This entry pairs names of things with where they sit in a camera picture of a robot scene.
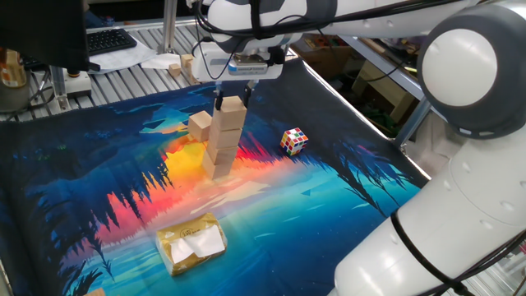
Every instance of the block tower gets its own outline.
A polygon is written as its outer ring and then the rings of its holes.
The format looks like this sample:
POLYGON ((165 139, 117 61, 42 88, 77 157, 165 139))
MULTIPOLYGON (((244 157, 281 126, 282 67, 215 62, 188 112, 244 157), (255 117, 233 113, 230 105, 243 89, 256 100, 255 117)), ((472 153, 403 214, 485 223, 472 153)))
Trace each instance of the block tower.
POLYGON ((202 163, 211 178, 220 178, 230 173, 238 153, 246 116, 247 108, 237 96, 223 98, 221 110, 214 109, 208 146, 202 163))

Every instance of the cable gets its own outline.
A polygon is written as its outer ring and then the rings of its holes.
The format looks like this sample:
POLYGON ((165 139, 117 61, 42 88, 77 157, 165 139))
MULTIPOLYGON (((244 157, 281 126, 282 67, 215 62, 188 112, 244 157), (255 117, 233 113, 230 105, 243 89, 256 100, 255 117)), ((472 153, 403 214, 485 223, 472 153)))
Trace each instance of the cable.
MULTIPOLYGON (((261 28, 261 33, 265 37, 272 37, 275 35, 283 35, 289 33, 298 33, 307 30, 314 30, 315 28, 323 28, 331 23, 345 22, 345 21, 360 21, 364 19, 371 19, 383 16, 392 16, 395 14, 405 13, 405 12, 414 12, 416 10, 421 10, 430 7, 436 7, 440 5, 449 4, 452 2, 459 2, 462 0, 408 0, 404 2, 397 2, 383 7, 376 7, 366 11, 354 12, 345 16, 338 16, 336 18, 330 18, 320 21, 298 21, 294 23, 282 24, 282 25, 272 25, 261 28)), ((210 33, 219 33, 224 35, 229 35, 232 37, 243 37, 243 38, 253 38, 254 31, 253 29, 245 30, 221 30, 220 28, 210 24, 206 18, 201 13, 202 0, 197 1, 194 4, 198 9, 196 9, 196 18, 203 27, 204 30, 207 30, 210 33)))
POLYGON ((387 77, 391 76, 391 74, 395 73, 396 70, 400 69, 400 68, 401 68, 401 67, 402 67, 402 66, 403 66, 403 65, 409 60, 409 58, 407 58, 407 59, 403 60, 402 62, 400 62, 399 64, 397 64, 396 67, 394 67, 394 69, 391 70, 390 72, 388 72, 388 73, 386 73, 386 74, 384 74, 384 75, 382 75, 382 76, 380 76, 380 77, 377 77, 377 78, 373 78, 373 79, 363 79, 363 78, 361 78, 360 76, 358 76, 358 77, 353 77, 353 76, 350 76, 349 74, 345 74, 345 76, 347 76, 347 77, 349 77, 349 78, 351 78, 351 79, 354 79, 354 80, 360 80, 360 81, 363 81, 363 82, 375 82, 375 81, 380 81, 380 80, 382 80, 382 79, 384 79, 384 78, 387 78, 387 77))
MULTIPOLYGON (((341 64, 339 62, 339 58, 338 58, 338 55, 336 55, 336 52, 335 52, 335 49, 334 47, 332 46, 332 43, 329 41, 329 39, 327 38, 327 36, 325 34, 323 34, 323 32, 321 31, 321 29, 318 28, 318 32, 320 33, 321 37, 325 40, 325 42, 329 45, 329 49, 330 49, 330 52, 332 53, 332 56, 333 58, 335 59, 336 63, 337 64, 341 64)), ((373 78, 373 79, 369 79, 369 80, 365 80, 365 79, 362 79, 361 77, 353 77, 353 76, 350 76, 349 74, 345 74, 345 76, 353 79, 353 80, 361 80, 363 82, 375 82, 375 81, 380 81, 386 77, 389 77, 391 74, 395 73, 396 70, 400 69, 406 62, 408 62, 411 58, 413 57, 413 54, 408 56, 406 59, 404 59, 402 62, 400 62, 398 65, 396 65, 396 67, 391 70, 389 73, 386 73, 385 75, 383 76, 380 76, 380 77, 377 77, 377 78, 373 78)))
MULTIPOLYGON (((197 31, 197 38, 199 39, 200 38, 199 37, 199 27, 197 26, 197 23, 196 23, 196 31, 197 31)), ((208 76, 210 76, 210 78, 212 78, 212 80, 216 81, 219 78, 221 78, 221 76, 227 70, 228 65, 230 64, 230 61, 232 61, 233 55, 236 53, 236 50, 238 49, 239 45, 241 45, 241 43, 243 42, 244 39, 240 39, 238 44, 236 44, 236 46, 233 48, 233 51, 230 54, 230 57, 228 58, 228 61, 224 65, 223 71, 221 71, 221 73, 217 77, 213 77, 212 76, 212 74, 210 73, 210 69, 208 68, 208 64, 206 63, 205 54, 203 53, 203 48, 201 47, 201 42, 203 42, 204 39, 205 38, 203 38, 202 40, 197 41, 197 45, 199 46, 199 50, 201 51, 201 56, 203 57, 203 63, 205 64, 205 69, 206 69, 206 72, 208 73, 208 76)))
POLYGON ((517 296, 519 294, 519 291, 523 288, 524 284, 526 284, 526 276, 523 278, 523 280, 520 281, 519 287, 517 287, 512 296, 517 296))
MULTIPOLYGON (((482 271, 486 270, 488 267, 495 265, 498 261, 500 261, 506 255, 508 255, 511 251, 513 251, 515 248, 520 246, 520 244, 525 239, 526 239, 526 230, 518 234, 514 238, 512 238, 507 243, 503 244, 501 247, 499 247, 495 251, 491 252, 489 255, 484 257, 481 261, 479 261, 477 264, 469 268, 462 275, 459 275, 454 280, 463 281, 463 280, 469 279, 470 277, 478 275, 482 271)), ((449 287, 442 284, 438 287, 428 290, 427 292, 419 294, 418 296, 429 296, 429 295, 440 296, 443 293, 445 293, 448 289, 449 287)))

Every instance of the wooden block on mat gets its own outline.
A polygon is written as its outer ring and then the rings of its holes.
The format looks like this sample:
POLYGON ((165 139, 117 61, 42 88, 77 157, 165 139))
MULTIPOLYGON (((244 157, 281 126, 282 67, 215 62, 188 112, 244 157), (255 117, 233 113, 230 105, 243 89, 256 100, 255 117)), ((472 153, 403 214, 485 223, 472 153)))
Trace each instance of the wooden block on mat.
POLYGON ((206 111, 193 114, 188 119, 188 132, 199 142, 207 141, 211 123, 212 117, 206 111))
POLYGON ((242 128, 246 116, 247 108, 238 96, 223 98, 220 111, 214 108, 214 121, 220 131, 242 128))
POLYGON ((212 118, 208 146, 211 146, 214 149, 237 147, 239 144, 239 139, 241 138, 241 133, 241 128, 229 131, 220 131, 217 128, 215 120, 212 118))
POLYGON ((176 78, 177 76, 181 75, 181 65, 171 64, 168 66, 168 72, 173 78, 176 78))
POLYGON ((188 68, 188 62, 192 61, 194 59, 194 56, 191 54, 183 54, 181 56, 181 64, 183 67, 188 68))
POLYGON ((212 164, 232 164, 238 154, 238 147, 215 149, 212 145, 206 147, 206 152, 212 160, 212 164))
POLYGON ((89 294, 86 294, 85 296, 106 296, 106 293, 102 288, 97 289, 89 294))
POLYGON ((212 179, 215 179, 228 175, 230 173, 230 169, 232 168, 232 163, 216 165, 212 162, 212 159, 210 158, 210 155, 208 155, 208 152, 205 152, 205 156, 203 156, 202 166, 205 169, 208 176, 212 179))

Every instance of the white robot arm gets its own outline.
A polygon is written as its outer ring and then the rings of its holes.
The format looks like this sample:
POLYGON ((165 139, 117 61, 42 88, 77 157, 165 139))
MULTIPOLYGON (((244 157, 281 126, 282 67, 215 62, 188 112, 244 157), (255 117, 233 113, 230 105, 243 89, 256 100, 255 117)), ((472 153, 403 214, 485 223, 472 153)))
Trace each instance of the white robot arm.
POLYGON ((331 295, 421 295, 444 284, 469 295, 452 279, 469 275, 466 271, 526 228, 526 1, 477 6, 478 0, 428 1, 429 7, 399 8, 401 13, 379 17, 367 13, 422 1, 267 1, 260 7, 263 33, 306 19, 323 20, 323 27, 299 26, 263 39, 244 37, 254 35, 250 1, 211 3, 209 25, 222 31, 213 33, 215 42, 196 47, 192 70, 198 80, 276 78, 283 66, 275 61, 277 49, 306 31, 368 37, 428 33, 418 65, 422 89, 454 130, 471 140, 339 263, 331 295), (360 13, 362 19, 325 21, 360 13), (229 34, 234 31, 239 36, 229 34))
MULTIPOLYGON (((252 28, 250 1, 214 0, 210 5, 207 21, 221 30, 250 31, 252 28)), ((326 22, 320 25, 319 29, 328 35, 407 37, 426 35, 448 16, 478 1, 428 1, 435 3, 429 5, 429 8, 420 8, 412 12, 397 12, 390 16, 362 20, 359 14, 363 12, 375 13, 379 8, 423 1, 267 0, 261 3, 260 23, 263 28, 275 28, 278 25, 300 24, 306 20, 322 21, 355 16, 354 18, 360 20, 326 22)), ((285 49, 286 45, 298 41, 303 33, 309 31, 318 30, 314 28, 292 30, 289 34, 278 34, 265 39, 256 39, 252 32, 246 34, 248 37, 212 34, 214 42, 202 42, 199 47, 194 48, 193 54, 196 60, 192 73, 198 81, 275 79, 281 74, 283 65, 275 61, 272 50, 285 49)))

